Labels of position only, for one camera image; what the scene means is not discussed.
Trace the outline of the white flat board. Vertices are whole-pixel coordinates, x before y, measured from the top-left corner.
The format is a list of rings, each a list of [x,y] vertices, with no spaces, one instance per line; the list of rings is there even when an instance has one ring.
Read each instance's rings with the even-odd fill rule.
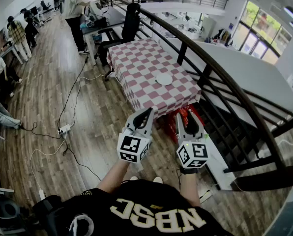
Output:
[[[219,188],[221,190],[233,191],[231,184],[236,179],[235,175],[232,172],[224,172],[228,165],[207,133],[204,134],[203,141],[209,156],[206,165],[218,183]]]

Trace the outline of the white power strip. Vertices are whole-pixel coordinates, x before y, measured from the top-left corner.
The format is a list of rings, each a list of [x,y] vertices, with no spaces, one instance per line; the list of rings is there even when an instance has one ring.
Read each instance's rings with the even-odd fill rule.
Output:
[[[71,130],[71,125],[67,124],[67,125],[65,125],[65,126],[63,126],[63,127],[58,129],[58,134],[60,136],[62,136],[64,134],[68,133],[70,130]]]

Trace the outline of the person's right forearm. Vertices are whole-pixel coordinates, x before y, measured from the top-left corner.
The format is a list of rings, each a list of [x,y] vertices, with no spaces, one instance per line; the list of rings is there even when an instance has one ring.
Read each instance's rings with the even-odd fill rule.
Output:
[[[180,194],[193,207],[200,207],[200,198],[197,189],[196,174],[181,174]]]

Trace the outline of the black lettered shirt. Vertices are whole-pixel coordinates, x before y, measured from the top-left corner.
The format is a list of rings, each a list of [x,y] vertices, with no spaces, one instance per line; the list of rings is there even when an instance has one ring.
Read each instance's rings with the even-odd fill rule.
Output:
[[[175,188],[142,179],[113,193],[94,188],[67,201],[52,195],[33,211],[48,236],[233,236]]]

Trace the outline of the grey work desk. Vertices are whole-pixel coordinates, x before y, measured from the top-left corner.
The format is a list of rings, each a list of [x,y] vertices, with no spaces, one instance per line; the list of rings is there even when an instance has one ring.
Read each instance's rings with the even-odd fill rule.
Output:
[[[102,19],[94,20],[94,24],[96,25],[93,25],[92,27],[82,28],[82,33],[87,43],[92,65],[96,65],[96,61],[94,59],[94,44],[92,43],[92,37],[98,34],[100,30],[113,29],[118,26],[123,26],[124,20],[125,16],[123,14],[121,14],[118,10],[114,9],[113,7],[110,7],[107,10],[107,13],[103,14]],[[85,17],[84,23],[86,25],[89,23],[87,17]]]

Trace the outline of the dark curved stair railing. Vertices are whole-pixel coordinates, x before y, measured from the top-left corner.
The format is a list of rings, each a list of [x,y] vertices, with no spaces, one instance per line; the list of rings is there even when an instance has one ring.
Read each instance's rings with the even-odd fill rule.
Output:
[[[232,76],[202,47],[160,19],[141,9],[181,42],[168,46],[187,64],[202,99],[195,104],[207,132],[222,157],[225,175],[234,174],[235,191],[266,191],[293,186],[293,164],[282,158],[275,138],[293,129],[293,112],[257,93],[241,88]]]

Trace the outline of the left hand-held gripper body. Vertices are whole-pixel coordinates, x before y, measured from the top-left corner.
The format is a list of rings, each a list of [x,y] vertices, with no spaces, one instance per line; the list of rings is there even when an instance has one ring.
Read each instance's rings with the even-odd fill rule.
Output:
[[[119,133],[117,153],[120,160],[140,163],[150,149],[152,128],[135,128],[129,124]]]

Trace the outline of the person's left forearm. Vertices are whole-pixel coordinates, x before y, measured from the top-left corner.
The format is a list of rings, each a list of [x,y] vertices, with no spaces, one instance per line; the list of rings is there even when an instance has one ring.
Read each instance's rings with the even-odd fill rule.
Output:
[[[107,193],[114,192],[120,187],[130,162],[119,160],[115,163],[105,177],[100,181],[96,188],[103,190]]]

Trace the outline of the white round machine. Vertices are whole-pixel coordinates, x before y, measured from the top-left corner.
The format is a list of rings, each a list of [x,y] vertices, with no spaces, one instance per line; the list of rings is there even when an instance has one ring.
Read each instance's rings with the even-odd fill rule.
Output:
[[[91,1],[88,6],[88,17],[93,17],[94,20],[100,20],[103,18],[103,12],[96,5],[95,1]]]

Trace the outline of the white round plate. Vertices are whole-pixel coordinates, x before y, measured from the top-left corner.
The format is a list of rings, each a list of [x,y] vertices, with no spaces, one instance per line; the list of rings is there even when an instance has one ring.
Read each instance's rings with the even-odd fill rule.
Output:
[[[159,73],[156,76],[156,82],[162,86],[170,85],[173,82],[173,78],[168,73]]]

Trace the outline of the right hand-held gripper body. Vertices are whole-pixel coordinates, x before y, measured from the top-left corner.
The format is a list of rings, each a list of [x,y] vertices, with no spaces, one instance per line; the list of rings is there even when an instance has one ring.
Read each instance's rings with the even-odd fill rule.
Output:
[[[201,135],[198,138],[178,141],[176,154],[184,169],[199,169],[209,160],[205,138]]]

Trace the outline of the black wristband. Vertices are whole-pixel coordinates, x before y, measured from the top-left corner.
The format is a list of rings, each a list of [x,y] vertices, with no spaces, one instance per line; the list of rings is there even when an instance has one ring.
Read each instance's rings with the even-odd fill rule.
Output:
[[[191,175],[191,174],[197,174],[198,173],[197,168],[186,169],[186,168],[180,167],[179,170],[180,170],[180,173],[183,174],[183,175]]]

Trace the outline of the large glass window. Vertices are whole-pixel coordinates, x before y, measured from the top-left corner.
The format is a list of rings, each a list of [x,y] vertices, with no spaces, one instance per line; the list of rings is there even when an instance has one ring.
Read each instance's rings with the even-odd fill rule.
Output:
[[[233,36],[233,47],[271,64],[276,64],[292,35],[275,18],[247,1]]]

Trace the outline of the black office chair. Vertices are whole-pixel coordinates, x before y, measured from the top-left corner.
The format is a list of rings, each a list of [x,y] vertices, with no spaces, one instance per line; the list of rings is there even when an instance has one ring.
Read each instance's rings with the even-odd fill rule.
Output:
[[[135,39],[136,33],[138,31],[140,25],[140,11],[141,6],[138,3],[131,3],[127,6],[127,11],[125,14],[124,25],[121,32],[120,39],[113,39],[108,41],[103,41],[100,46],[98,47],[98,51],[94,55],[94,59],[100,58],[102,66],[106,66],[107,63],[107,52],[108,49],[124,44]]]

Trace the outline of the pink checkered cloth table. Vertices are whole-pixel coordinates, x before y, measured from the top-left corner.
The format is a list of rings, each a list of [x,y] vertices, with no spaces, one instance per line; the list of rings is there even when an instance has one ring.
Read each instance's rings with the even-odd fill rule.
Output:
[[[200,99],[201,89],[192,77],[151,38],[109,48],[107,61],[135,111],[153,108],[158,118]],[[160,85],[159,73],[170,74],[173,82]]]

